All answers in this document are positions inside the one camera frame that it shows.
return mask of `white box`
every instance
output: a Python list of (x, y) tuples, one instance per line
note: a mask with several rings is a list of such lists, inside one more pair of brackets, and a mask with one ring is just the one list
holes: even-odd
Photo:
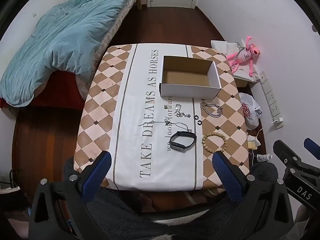
[(164, 56), (160, 96), (214, 99), (221, 88), (213, 61)]

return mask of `silver necklace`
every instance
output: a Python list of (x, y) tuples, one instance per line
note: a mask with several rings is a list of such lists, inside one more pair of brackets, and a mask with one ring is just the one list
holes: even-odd
[[(147, 123), (147, 124), (150, 124), (150, 123), (165, 123), (165, 125), (174, 124), (175, 126), (178, 126), (178, 127), (181, 128), (181, 129), (187, 130), (188, 132), (192, 132), (192, 130), (189, 129), (188, 126), (187, 126), (185, 123), (183, 123), (183, 122), (175, 122), (175, 123), (173, 123), (173, 122), (170, 122), (169, 119), (164, 119), (164, 122), (151, 121), (151, 122), (145, 122), (145, 123)], [(187, 128), (181, 127), (181, 126), (177, 125), (178, 123), (185, 125)]]
[[(214, 107), (216, 107), (218, 113), (217, 114), (213, 114), (213, 113), (209, 112), (209, 110), (205, 108), (206, 106), (210, 106), (210, 107), (214, 106)], [(217, 104), (203, 104), (202, 108), (208, 115), (210, 115), (212, 117), (218, 118), (218, 117), (222, 116), (222, 107), (217, 105)]]
[(176, 104), (176, 111), (174, 112), (174, 115), (176, 117), (183, 117), (184, 116), (184, 117), (190, 118), (191, 114), (185, 114), (184, 112), (180, 112), (181, 107), (182, 107), (182, 105)]

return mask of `black watch strap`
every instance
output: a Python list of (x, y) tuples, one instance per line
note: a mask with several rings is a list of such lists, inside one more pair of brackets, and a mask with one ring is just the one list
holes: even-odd
[[(173, 142), (172, 139), (176, 136), (193, 138), (193, 142), (188, 146), (185, 146), (181, 143)], [(186, 149), (189, 149), (196, 142), (196, 139), (197, 139), (197, 136), (192, 132), (177, 131), (174, 135), (171, 136), (171, 138), (169, 140), (169, 145), (170, 145), (171, 149), (182, 152)]]

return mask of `pink plush toy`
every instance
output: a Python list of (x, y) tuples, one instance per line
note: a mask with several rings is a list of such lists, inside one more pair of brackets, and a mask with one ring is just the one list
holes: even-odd
[(238, 70), (239, 63), (250, 60), (250, 70), (249, 76), (252, 77), (253, 74), (253, 58), (257, 58), (260, 55), (260, 50), (256, 47), (254, 43), (248, 44), (251, 40), (251, 36), (247, 36), (247, 41), (245, 43), (245, 48), (242, 48), (239, 52), (227, 55), (227, 60), (229, 61), (232, 74)]

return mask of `wooden bead bracelet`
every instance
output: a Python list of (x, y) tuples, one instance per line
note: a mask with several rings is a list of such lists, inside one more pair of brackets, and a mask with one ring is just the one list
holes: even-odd
[(204, 147), (204, 149), (207, 150), (207, 152), (210, 152), (210, 153), (213, 152), (213, 150), (210, 149), (210, 148), (205, 144), (205, 139), (208, 138), (208, 137), (210, 137), (210, 136), (218, 136), (218, 137), (221, 137), (221, 138), (223, 139), (224, 145), (223, 145), (223, 147), (221, 148), (221, 149), (222, 149), (221, 151), (224, 152), (224, 151), (226, 150), (226, 148), (227, 148), (227, 139), (226, 139), (226, 137), (225, 137), (223, 134), (218, 133), (218, 132), (209, 132), (207, 135), (204, 135), (204, 137), (202, 138), (202, 146)]

